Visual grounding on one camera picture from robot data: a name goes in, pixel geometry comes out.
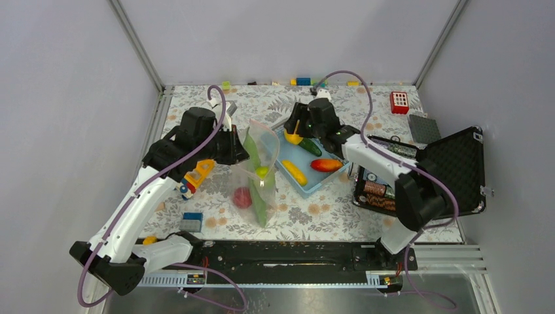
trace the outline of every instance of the flower pattern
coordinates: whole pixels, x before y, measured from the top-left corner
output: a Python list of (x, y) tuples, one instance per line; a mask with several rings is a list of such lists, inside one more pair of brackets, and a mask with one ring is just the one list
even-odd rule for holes
[[(176, 86), (173, 92), (163, 134), (178, 125), (189, 107), (207, 107), (207, 86)], [(368, 98), (363, 87), (329, 86), (332, 103), (345, 124), (360, 126), (368, 113)], [(372, 86), (374, 112), (365, 126), (365, 134), (381, 137), (397, 135), (401, 141), (412, 143), (406, 116), (391, 114), (389, 94), (406, 92), (410, 113), (423, 112), (418, 92), (413, 86)], [(233, 86), (226, 91), (226, 99), (238, 106), (233, 123), (242, 130), (253, 119), (273, 126), (291, 113), (296, 101), (308, 103), (312, 99), (307, 86)], [(278, 171), (276, 173), (276, 210), (261, 228), (248, 215), (230, 204), (230, 168), (216, 165), (193, 197), (184, 201), (178, 191), (165, 200), (165, 207), (155, 211), (141, 233), (141, 237), (165, 237), (179, 231), (184, 212), (204, 214), (204, 239), (256, 240), (314, 240), (314, 241), (375, 241), (389, 228), (393, 217), (361, 209), (352, 204), (354, 182), (346, 174), (340, 175), (309, 198), (303, 199)], [(456, 223), (427, 230), (419, 242), (461, 243)]]

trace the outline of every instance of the clear plastic bag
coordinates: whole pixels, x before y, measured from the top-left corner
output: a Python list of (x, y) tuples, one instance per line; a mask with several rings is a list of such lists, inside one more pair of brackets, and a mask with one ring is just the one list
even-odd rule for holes
[(249, 223), (265, 227), (276, 208), (276, 170), (279, 139), (260, 122), (250, 120), (240, 134), (249, 159), (231, 167), (230, 197)]

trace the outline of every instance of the red ball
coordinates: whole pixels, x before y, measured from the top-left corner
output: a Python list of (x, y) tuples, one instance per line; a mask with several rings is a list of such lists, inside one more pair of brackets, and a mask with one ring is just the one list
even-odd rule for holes
[(238, 208), (247, 209), (252, 205), (252, 203), (253, 200), (251, 199), (251, 193), (248, 187), (244, 186), (242, 188), (238, 188), (235, 190), (235, 193), (233, 193), (233, 204), (235, 204)]

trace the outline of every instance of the blue tray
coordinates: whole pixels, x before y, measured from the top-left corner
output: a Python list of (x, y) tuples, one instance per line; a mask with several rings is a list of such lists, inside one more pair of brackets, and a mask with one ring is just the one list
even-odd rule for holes
[[(323, 147), (322, 144), (317, 139), (312, 139), (314, 143), (322, 151), (322, 156), (316, 157), (310, 154), (306, 150), (291, 144), (285, 140), (283, 134), (283, 125), (276, 128), (272, 128), (279, 139), (279, 155), (276, 160), (276, 167), (281, 171), (281, 173), (287, 178), (287, 180), (295, 187), (297, 192), (303, 197), (308, 198), (314, 192), (318, 191), (324, 184), (333, 180), (335, 177), (339, 176), (341, 172), (347, 171), (349, 169), (350, 162), (345, 163), (343, 160), (339, 159), (337, 156), (330, 154)], [(263, 142), (267, 149), (270, 149), (267, 145), (267, 141)], [(338, 171), (329, 172), (318, 172), (310, 167), (310, 163), (316, 159), (327, 159), (332, 158), (341, 161), (344, 165)], [(293, 176), (285, 169), (282, 161), (288, 160), (301, 170), (304, 176), (308, 179), (308, 183), (305, 186), (301, 186)]]

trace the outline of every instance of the white wall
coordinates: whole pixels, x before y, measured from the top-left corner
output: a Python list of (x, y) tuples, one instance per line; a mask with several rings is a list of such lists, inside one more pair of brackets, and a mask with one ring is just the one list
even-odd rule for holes
[(413, 82), (457, 0), (122, 3), (164, 83), (283, 84), (339, 69)]
[(552, 313), (555, 3), (471, 1), (421, 88), (449, 134), (484, 128), (486, 212), (463, 218), (503, 313)]
[(107, 1), (0, 1), (0, 312), (78, 313), (157, 93)]

